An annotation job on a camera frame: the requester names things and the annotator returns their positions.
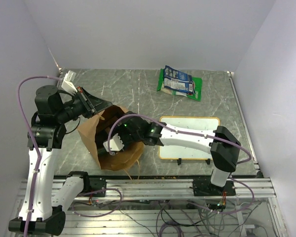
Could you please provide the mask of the brown paper bag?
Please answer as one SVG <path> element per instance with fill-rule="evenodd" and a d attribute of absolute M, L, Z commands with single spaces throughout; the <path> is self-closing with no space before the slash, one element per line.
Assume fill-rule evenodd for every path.
<path fill-rule="evenodd" d="M 142 142 L 131 143 L 125 151 L 111 156 L 103 147 L 103 142 L 107 140 L 112 125 L 118 118 L 122 117 L 128 110 L 121 106 L 113 105 L 99 114 L 87 119 L 78 127 L 78 132 L 82 142 L 91 154 L 96 166 L 100 170 L 124 171 L 129 177 L 128 170 L 134 165 L 138 165 L 138 177 L 141 175 L 140 156 L 144 151 Z"/>

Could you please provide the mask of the dark blue snack packet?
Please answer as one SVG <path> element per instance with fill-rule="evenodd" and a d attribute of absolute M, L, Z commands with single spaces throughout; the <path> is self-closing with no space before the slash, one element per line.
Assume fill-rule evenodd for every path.
<path fill-rule="evenodd" d="M 163 69 L 163 84 L 165 88 L 193 95 L 194 82 L 192 76 L 166 65 Z"/>

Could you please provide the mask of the green Chiuba chips bag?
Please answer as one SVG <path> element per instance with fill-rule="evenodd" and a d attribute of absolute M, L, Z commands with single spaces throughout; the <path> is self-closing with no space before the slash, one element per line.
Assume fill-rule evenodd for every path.
<path fill-rule="evenodd" d="M 158 86 L 157 91 L 162 91 L 170 95 L 179 95 L 184 96 L 189 99 L 193 99 L 195 101 L 201 101 L 201 90 L 202 90 L 202 78 L 192 77 L 193 86 L 194 86 L 194 94 L 182 93 L 174 90 L 170 90 L 164 87 L 163 84 L 163 69 L 160 69 L 159 78 L 158 78 Z"/>

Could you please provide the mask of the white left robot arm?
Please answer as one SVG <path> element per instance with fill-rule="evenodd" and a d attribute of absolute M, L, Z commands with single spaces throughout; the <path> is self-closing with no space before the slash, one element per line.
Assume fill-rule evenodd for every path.
<path fill-rule="evenodd" d="M 80 116 L 91 118 L 112 106 L 112 102 L 92 96 L 82 87 L 68 93 L 70 101 L 63 102 L 67 92 L 54 85 L 36 91 L 37 111 L 28 132 L 30 167 L 25 199 L 18 217 L 10 220 L 11 232 L 58 236 L 66 221 L 66 210 L 73 199 L 90 192 L 87 172 L 72 171 L 60 193 L 52 197 L 55 160 L 67 130 L 65 124 Z"/>

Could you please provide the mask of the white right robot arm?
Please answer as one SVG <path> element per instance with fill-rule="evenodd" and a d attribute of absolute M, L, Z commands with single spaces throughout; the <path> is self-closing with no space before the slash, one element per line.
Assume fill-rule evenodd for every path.
<path fill-rule="evenodd" d="M 111 128 L 109 148 L 124 151 L 129 145 L 142 142 L 146 146 L 182 147 L 194 149 L 197 155 L 208 154 L 214 167 L 207 185 L 195 188 L 205 195 L 219 195 L 227 180 L 236 170 L 241 143 L 224 126 L 210 130 L 195 130 L 156 121 L 146 116 L 127 112 Z"/>

